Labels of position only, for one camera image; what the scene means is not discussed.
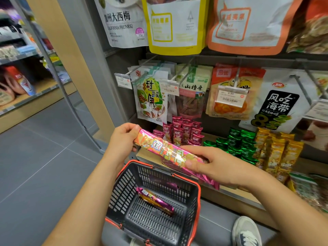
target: hand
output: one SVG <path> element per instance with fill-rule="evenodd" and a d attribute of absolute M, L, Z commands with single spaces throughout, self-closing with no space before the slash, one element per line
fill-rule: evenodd
<path fill-rule="evenodd" d="M 181 146 L 184 150 L 195 155 L 206 157 L 210 163 L 187 160 L 186 168 L 226 185 L 246 186 L 254 174 L 261 169 L 237 157 L 214 147 Z"/>
<path fill-rule="evenodd" d="M 139 125 L 133 123 L 124 123 L 115 128 L 102 160 L 116 164 L 115 167 L 120 171 L 130 152 L 136 152 L 133 141 L 140 129 Z"/>

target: purple circle label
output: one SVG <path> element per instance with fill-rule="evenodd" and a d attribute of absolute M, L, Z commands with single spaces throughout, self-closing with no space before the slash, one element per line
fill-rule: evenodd
<path fill-rule="evenodd" d="M 138 37 L 138 38 L 143 38 L 145 36 L 145 32 L 142 28 L 137 28 L 135 30 L 135 35 Z"/>

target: person's left hand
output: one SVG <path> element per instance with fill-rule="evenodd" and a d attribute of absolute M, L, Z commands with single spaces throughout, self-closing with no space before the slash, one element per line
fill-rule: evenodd
<path fill-rule="evenodd" d="M 115 128 L 102 161 L 115 164 L 117 170 L 120 171 L 130 152 L 136 152 L 133 141 L 137 138 L 140 129 L 139 125 L 133 123 L 124 123 Z"/>

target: forearm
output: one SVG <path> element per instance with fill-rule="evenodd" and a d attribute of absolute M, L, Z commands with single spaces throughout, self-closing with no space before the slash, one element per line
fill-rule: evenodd
<path fill-rule="evenodd" d="M 328 219 L 268 173 L 252 168 L 243 184 L 293 245 L 327 245 Z"/>
<path fill-rule="evenodd" d="M 103 158 L 43 245 L 99 245 L 116 176 Z"/>

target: red oval logo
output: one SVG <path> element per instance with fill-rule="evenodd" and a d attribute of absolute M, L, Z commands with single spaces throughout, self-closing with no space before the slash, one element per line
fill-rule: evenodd
<path fill-rule="evenodd" d="M 283 83 L 280 83 L 280 82 L 274 82 L 272 84 L 272 86 L 277 87 L 277 88 L 284 88 L 285 87 L 285 85 Z"/>

